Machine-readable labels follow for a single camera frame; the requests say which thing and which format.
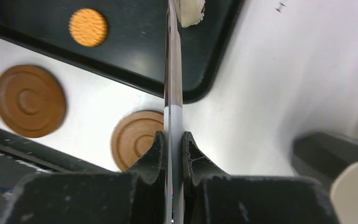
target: brown circular coaster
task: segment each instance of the brown circular coaster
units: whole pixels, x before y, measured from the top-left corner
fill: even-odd
[[[0,117],[16,133],[45,136],[61,125],[65,112],[61,86],[44,69],[17,65],[0,76]]]
[[[99,12],[82,8],[70,18],[69,32],[77,43],[85,47],[95,47],[105,40],[108,24]]]
[[[158,112],[140,111],[123,118],[111,139],[111,150],[117,166],[126,170],[149,150],[156,131],[164,130],[164,116]]]

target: white surface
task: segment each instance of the white surface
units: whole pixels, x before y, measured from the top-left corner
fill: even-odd
[[[358,137],[358,1],[284,4],[280,13],[277,0],[248,1],[210,93],[184,106],[184,129],[231,174],[292,175],[291,142],[305,132]],[[160,98],[0,40],[0,73],[19,63],[53,72],[68,97],[62,127],[35,141],[111,170],[116,123],[164,108]]]

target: brown disc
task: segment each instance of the brown disc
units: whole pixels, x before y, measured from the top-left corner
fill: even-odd
[[[123,118],[111,139],[111,150],[117,166],[126,170],[149,150],[156,131],[164,130],[164,116],[158,112],[140,111]]]
[[[61,86],[46,70],[17,65],[0,76],[0,117],[16,133],[45,136],[61,125],[65,112]]]

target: metal rod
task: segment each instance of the metal rod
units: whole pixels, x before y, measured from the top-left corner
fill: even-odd
[[[164,135],[168,147],[168,171],[166,176],[165,224],[172,221],[182,224],[184,217],[183,195],[183,109],[182,109],[182,54],[180,44],[181,25],[177,9],[180,1],[168,0],[165,33],[165,85],[164,85]]]

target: black plastic part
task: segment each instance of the black plastic part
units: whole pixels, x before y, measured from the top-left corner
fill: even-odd
[[[123,173],[32,175],[14,189],[0,221],[16,223],[163,223],[164,136]]]
[[[292,167],[330,189],[334,180],[358,162],[358,139],[336,133],[313,133],[294,141]]]
[[[28,174],[110,171],[0,130],[0,217],[16,183]]]
[[[14,155],[60,172],[110,172],[71,155],[0,129],[0,152]]]
[[[243,2],[208,0],[204,20],[182,30],[184,103],[211,88]],[[71,15],[85,7],[109,26],[94,48],[68,31]],[[166,0],[0,0],[0,38],[163,97],[166,11]]]
[[[184,133],[185,224],[338,224],[328,193],[292,177],[230,176]],[[35,175],[24,179],[1,224],[162,224],[167,149],[151,149],[122,173]]]

